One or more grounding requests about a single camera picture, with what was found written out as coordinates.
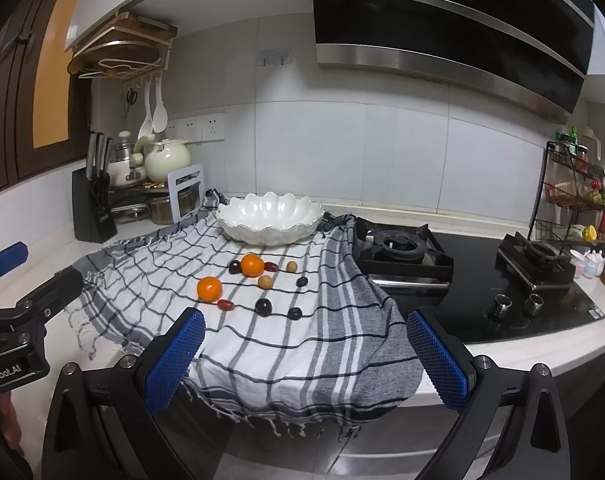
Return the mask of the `orange mandarin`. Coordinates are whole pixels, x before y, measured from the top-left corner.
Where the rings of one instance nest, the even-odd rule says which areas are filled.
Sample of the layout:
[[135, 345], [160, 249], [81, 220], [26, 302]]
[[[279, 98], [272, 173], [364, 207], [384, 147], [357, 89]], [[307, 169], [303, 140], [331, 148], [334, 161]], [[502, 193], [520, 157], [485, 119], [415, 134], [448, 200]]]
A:
[[199, 301], [206, 302], [206, 304], [215, 304], [222, 297], [223, 286], [215, 276], [206, 276], [206, 278], [201, 278], [198, 281], [196, 292]]
[[244, 255], [240, 260], [240, 270], [248, 278], [259, 278], [264, 273], [266, 264], [261, 257], [255, 254]]

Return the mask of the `dark grape large front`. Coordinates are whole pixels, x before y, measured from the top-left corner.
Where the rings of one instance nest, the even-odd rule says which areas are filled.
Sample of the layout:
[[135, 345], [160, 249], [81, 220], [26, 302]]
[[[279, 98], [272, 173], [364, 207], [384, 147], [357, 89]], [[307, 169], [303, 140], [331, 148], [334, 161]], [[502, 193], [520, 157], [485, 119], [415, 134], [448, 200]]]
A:
[[255, 303], [255, 312], [263, 318], [268, 318], [273, 311], [272, 302], [269, 298], [259, 298]]

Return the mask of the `grey checked kitchen towel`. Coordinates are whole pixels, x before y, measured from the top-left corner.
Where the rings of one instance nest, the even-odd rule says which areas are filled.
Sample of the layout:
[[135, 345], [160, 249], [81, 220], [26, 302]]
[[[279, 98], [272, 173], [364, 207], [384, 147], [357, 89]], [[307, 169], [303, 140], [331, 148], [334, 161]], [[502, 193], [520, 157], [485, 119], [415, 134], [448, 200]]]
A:
[[[82, 294], [68, 308], [80, 348], [95, 356], [106, 339], [141, 353], [187, 308], [203, 313], [205, 340], [185, 384], [209, 408], [240, 422], [261, 418], [305, 427], [337, 422], [347, 429], [380, 418], [416, 392], [423, 367], [407, 340], [395, 301], [373, 284], [353, 257], [355, 218], [329, 217], [310, 237], [280, 247], [229, 238], [214, 217], [214, 200], [184, 220], [119, 240], [77, 261]], [[271, 289], [260, 278], [231, 274], [229, 263], [255, 254], [278, 272]], [[295, 273], [286, 269], [296, 261]], [[221, 311], [199, 301], [201, 278], [215, 276]], [[301, 276], [307, 286], [298, 287]], [[268, 318], [255, 312], [269, 298]], [[297, 307], [302, 316], [287, 318]]]

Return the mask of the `black knife block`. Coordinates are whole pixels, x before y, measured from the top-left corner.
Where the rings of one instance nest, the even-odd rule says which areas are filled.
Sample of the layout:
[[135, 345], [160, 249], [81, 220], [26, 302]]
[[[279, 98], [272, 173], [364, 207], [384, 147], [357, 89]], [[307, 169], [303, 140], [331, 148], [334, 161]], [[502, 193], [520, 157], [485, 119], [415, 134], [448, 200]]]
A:
[[107, 158], [112, 138], [91, 131], [86, 166], [71, 174], [72, 218], [75, 238], [102, 244], [117, 234], [108, 203], [110, 177]]

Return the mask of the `black gas stove top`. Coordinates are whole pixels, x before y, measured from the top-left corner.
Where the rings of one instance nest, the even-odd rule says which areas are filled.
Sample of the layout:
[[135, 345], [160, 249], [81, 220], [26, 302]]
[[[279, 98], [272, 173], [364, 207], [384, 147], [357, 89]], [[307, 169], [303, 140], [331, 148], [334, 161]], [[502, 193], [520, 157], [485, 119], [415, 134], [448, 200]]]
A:
[[602, 321], [575, 282], [575, 266], [523, 235], [500, 240], [429, 226], [355, 222], [359, 269], [402, 315], [425, 308], [465, 344], [536, 337]]

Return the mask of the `small white lidded pot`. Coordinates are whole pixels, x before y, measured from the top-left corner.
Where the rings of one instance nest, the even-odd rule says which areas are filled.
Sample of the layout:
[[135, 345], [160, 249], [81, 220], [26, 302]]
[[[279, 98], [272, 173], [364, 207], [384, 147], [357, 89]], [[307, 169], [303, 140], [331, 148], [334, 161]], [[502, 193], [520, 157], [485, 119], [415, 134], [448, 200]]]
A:
[[135, 153], [130, 131], [120, 131], [112, 144], [107, 174], [111, 188], [130, 188], [146, 180], [144, 157]]

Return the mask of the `cream ceramic teapot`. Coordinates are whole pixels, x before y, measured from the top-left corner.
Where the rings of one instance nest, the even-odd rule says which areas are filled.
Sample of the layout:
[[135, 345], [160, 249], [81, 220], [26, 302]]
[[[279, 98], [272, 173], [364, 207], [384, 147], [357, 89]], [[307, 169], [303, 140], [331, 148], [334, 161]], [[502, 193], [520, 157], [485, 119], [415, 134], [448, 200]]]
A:
[[154, 143], [144, 157], [148, 179], [155, 183], [166, 183], [172, 171], [191, 165], [191, 153], [186, 140], [163, 140]]

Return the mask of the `white hanging ladle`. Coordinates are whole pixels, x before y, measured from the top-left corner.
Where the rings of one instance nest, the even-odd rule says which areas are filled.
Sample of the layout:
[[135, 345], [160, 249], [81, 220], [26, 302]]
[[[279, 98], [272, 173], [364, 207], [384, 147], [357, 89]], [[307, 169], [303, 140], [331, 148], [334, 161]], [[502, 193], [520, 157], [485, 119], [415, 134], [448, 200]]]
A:
[[153, 130], [153, 117], [152, 110], [150, 109], [150, 82], [146, 81], [144, 84], [144, 110], [145, 117], [139, 130], [138, 138], [134, 144], [133, 152], [135, 154], [142, 153], [143, 148], [146, 145], [153, 143], [155, 140]]

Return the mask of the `white scalloped ceramic bowl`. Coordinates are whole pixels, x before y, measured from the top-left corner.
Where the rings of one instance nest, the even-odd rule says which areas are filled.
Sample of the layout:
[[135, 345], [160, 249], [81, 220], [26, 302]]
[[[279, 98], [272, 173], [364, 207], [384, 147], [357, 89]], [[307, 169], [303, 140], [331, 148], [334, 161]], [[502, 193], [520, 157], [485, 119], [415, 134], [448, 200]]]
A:
[[322, 204], [309, 196], [297, 198], [292, 193], [274, 192], [232, 197], [214, 211], [228, 237], [259, 247], [290, 245], [307, 238], [316, 231], [323, 216]]

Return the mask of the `white hanging spoon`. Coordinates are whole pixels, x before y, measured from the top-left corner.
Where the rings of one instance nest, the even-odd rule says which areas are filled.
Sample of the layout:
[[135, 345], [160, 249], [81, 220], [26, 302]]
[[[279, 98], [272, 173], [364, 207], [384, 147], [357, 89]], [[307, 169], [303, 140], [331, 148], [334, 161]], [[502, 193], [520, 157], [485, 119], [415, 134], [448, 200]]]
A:
[[162, 99], [162, 77], [158, 75], [155, 79], [155, 98], [156, 105], [152, 118], [153, 132], [164, 132], [168, 126], [168, 112]]

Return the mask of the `black range hood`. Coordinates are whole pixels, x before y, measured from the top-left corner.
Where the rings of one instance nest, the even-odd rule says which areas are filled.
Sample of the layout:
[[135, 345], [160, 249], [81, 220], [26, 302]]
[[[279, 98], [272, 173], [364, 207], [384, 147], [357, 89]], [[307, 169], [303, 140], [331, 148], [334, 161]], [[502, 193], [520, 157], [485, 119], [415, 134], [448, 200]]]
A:
[[563, 124], [587, 78], [592, 0], [313, 0], [319, 64], [496, 96]]

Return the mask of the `white wall socket strip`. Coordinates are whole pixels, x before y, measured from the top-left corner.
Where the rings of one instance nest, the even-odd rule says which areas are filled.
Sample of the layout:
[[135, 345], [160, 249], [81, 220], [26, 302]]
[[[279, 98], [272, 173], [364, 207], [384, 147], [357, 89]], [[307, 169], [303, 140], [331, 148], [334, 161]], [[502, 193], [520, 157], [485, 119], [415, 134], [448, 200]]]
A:
[[168, 139], [182, 139], [188, 143], [223, 141], [224, 114], [214, 113], [170, 119], [166, 129]]

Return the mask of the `wall mounted board rack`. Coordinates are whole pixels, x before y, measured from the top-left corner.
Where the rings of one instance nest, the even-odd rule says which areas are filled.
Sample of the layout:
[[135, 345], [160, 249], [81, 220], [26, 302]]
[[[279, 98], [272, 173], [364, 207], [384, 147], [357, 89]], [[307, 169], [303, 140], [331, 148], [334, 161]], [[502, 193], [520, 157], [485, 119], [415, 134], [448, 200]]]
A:
[[165, 68], [176, 26], [122, 12], [74, 47], [67, 65], [79, 79], [130, 79]]

